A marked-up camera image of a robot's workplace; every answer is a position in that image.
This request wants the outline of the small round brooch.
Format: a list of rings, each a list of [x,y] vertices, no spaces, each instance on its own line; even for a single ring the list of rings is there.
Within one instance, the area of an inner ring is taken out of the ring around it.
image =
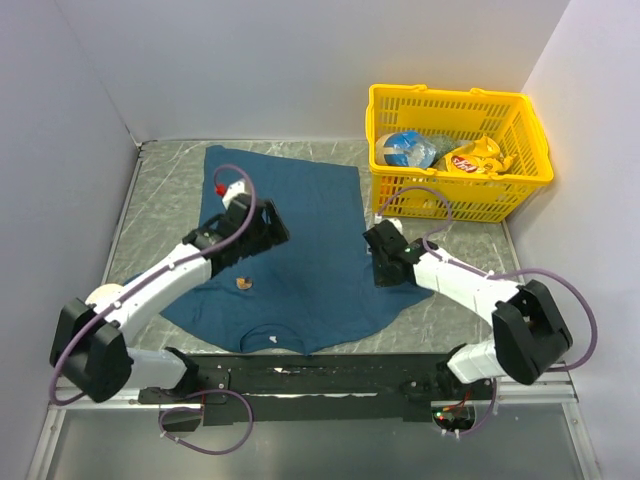
[[[236,279],[236,287],[239,290],[248,290],[253,286],[253,281],[248,277],[238,277]]]

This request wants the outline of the blue t-shirt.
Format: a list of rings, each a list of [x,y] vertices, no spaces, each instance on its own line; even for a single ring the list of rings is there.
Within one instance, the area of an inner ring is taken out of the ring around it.
[[[136,336],[136,347],[189,353],[427,352],[432,297],[378,288],[363,232],[369,182],[360,145],[293,142],[154,143],[141,166],[110,279],[145,270],[221,209],[215,167],[245,170],[272,199],[290,240],[241,261],[174,302]],[[238,277],[253,286],[236,287]]]

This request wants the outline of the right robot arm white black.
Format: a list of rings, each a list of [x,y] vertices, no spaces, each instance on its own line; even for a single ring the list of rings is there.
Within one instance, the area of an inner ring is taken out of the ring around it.
[[[509,377],[533,384],[573,345],[573,338],[550,290],[494,279],[421,238],[409,242],[397,221],[382,220],[363,237],[373,257],[378,287],[411,284],[441,294],[485,321],[492,336],[454,348],[437,374],[437,386],[456,399],[472,383]]]

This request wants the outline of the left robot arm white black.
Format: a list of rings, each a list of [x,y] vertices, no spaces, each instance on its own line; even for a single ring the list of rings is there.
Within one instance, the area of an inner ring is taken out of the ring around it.
[[[50,353],[56,375],[96,403],[124,388],[157,388],[177,402],[191,399],[200,370],[191,357],[175,348],[148,351],[129,344],[179,297],[238,261],[288,241],[272,200],[240,193],[226,201],[225,208],[122,289],[94,302],[68,302]]]

